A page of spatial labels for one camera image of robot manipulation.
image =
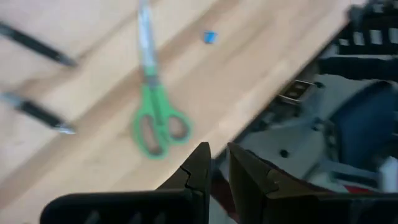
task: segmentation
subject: scissor handle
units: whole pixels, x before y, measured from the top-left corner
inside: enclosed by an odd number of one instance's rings
[[[152,134],[159,145],[158,153],[149,149],[145,141],[142,121],[146,118],[152,120]],[[183,135],[174,136],[170,131],[169,122],[171,118],[178,119],[179,123],[183,125]],[[149,87],[145,84],[142,86],[142,105],[134,118],[132,131],[134,139],[146,156],[151,159],[163,159],[169,153],[170,144],[183,144],[188,141],[191,134],[191,124],[184,114],[170,106],[162,85]]]

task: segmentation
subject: wood grain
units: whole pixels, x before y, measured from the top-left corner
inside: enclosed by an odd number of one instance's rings
[[[351,2],[152,3],[161,79],[194,123],[192,140],[163,161],[148,160],[131,140],[142,81],[136,2],[0,4],[0,19],[80,62],[63,68],[0,40],[1,88],[33,98],[78,130],[60,135],[0,105],[0,223],[37,223],[46,203],[71,192],[155,189],[201,141],[217,155],[345,24]],[[216,44],[203,43],[208,29],[217,31]]]

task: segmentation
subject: scissors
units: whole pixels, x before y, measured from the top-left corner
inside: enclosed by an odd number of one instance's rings
[[[147,0],[139,1],[139,45],[141,63],[144,70],[144,83],[141,87],[141,108],[132,122],[132,133],[141,151],[150,159],[163,159],[169,153],[171,144],[187,142],[191,134],[189,119],[175,110],[167,99],[164,86],[159,79],[156,60],[156,47],[152,34],[150,9]],[[170,130],[170,119],[177,120],[183,127],[183,133],[175,135]],[[156,148],[151,149],[145,140],[142,126],[149,119],[151,133],[156,141]]]

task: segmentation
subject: blue component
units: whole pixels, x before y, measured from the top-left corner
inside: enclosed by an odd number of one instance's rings
[[[205,43],[206,44],[213,44],[216,42],[217,33],[211,30],[205,32]]]

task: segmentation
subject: black pen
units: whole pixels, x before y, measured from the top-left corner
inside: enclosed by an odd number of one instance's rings
[[[15,109],[22,111],[38,120],[50,126],[51,128],[57,130],[60,133],[64,134],[75,134],[76,132],[69,127],[68,124],[63,122],[57,116],[49,113],[45,109],[36,105],[35,103],[23,99],[20,96],[17,96],[13,93],[3,93],[0,95],[0,98],[4,99],[10,105],[15,107]]]
[[[9,39],[15,40],[16,42],[33,50],[34,52],[42,54],[56,62],[68,66],[77,65],[77,63],[67,55],[57,50],[54,50],[48,45],[45,45],[39,42],[38,40],[35,40],[33,37],[30,37],[29,35],[24,34],[23,32],[16,30],[9,25],[6,25],[1,21],[0,21],[0,34],[6,36]]]

